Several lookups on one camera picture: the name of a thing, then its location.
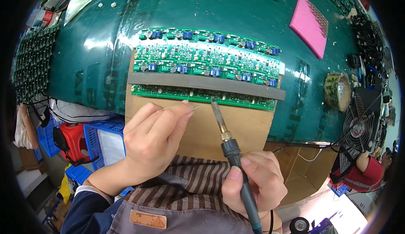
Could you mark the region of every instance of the soldering iron handle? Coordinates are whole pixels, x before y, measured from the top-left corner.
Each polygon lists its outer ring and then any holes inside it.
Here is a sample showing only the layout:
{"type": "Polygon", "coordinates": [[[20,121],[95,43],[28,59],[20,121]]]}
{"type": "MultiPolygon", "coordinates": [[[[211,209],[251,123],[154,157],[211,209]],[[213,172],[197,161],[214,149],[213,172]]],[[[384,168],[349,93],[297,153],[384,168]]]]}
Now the soldering iron handle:
{"type": "Polygon", "coordinates": [[[238,166],[243,174],[243,186],[240,190],[240,197],[242,198],[243,205],[245,206],[247,216],[249,217],[249,222],[255,233],[261,233],[261,224],[259,214],[257,213],[256,202],[253,198],[252,191],[249,185],[249,179],[242,169],[240,164],[240,159],[242,155],[238,143],[235,139],[225,141],[221,144],[224,156],[228,159],[231,166],[238,166]]]}

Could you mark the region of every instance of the leather patch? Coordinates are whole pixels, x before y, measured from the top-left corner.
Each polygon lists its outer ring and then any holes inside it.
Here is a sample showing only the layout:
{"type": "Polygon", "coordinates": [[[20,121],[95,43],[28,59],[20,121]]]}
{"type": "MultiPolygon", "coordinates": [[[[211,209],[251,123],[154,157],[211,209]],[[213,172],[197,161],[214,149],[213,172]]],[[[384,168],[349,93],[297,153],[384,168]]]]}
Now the leather patch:
{"type": "Polygon", "coordinates": [[[131,210],[129,221],[140,225],[150,226],[159,229],[166,229],[167,218],[164,215],[145,213],[138,210],[131,210]]]}

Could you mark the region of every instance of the soldering iron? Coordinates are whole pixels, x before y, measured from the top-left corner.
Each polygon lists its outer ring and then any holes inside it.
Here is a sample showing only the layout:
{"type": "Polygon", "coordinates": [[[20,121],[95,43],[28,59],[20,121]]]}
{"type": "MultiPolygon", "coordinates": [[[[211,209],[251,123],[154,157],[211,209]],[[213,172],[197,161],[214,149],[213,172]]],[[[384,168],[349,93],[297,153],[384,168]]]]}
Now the soldering iron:
{"type": "Polygon", "coordinates": [[[227,130],[218,103],[214,101],[213,97],[211,97],[211,106],[212,110],[214,111],[215,119],[217,120],[221,130],[222,152],[224,153],[224,156],[228,159],[230,165],[239,167],[243,174],[243,186],[242,189],[240,190],[240,197],[242,198],[247,216],[249,217],[250,225],[254,233],[262,234],[263,233],[262,225],[260,223],[259,214],[257,212],[256,202],[253,198],[253,194],[249,186],[249,179],[247,178],[247,175],[243,171],[242,166],[240,164],[242,154],[240,153],[238,143],[236,142],[235,139],[232,138],[232,135],[227,130]]]}

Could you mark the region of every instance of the gray rubber strip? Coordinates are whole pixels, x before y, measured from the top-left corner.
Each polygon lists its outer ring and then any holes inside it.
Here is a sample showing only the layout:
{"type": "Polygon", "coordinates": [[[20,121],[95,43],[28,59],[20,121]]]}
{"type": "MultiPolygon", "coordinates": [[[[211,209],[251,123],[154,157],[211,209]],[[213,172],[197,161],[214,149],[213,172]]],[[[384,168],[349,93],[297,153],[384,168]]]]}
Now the gray rubber strip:
{"type": "Polygon", "coordinates": [[[257,85],[231,79],[219,79],[207,76],[186,75],[180,73],[129,73],[128,84],[168,85],[177,87],[200,88],[216,91],[227,91],[284,100],[286,91],[266,85],[257,85]]]}

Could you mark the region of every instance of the white cable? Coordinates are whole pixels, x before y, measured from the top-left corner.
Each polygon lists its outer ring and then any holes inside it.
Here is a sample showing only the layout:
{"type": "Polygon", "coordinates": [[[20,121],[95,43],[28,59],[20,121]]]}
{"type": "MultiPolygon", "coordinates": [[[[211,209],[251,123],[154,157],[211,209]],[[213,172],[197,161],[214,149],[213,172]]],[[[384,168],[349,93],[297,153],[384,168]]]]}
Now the white cable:
{"type": "Polygon", "coordinates": [[[315,158],[313,159],[313,160],[307,160],[306,158],[304,158],[303,156],[301,156],[300,154],[298,154],[298,156],[300,156],[300,157],[302,157],[305,161],[308,161],[308,162],[312,162],[312,161],[314,161],[318,156],[319,156],[319,154],[321,153],[321,151],[322,151],[322,148],[321,149],[319,149],[319,152],[318,152],[318,154],[315,156],[315,158]]]}

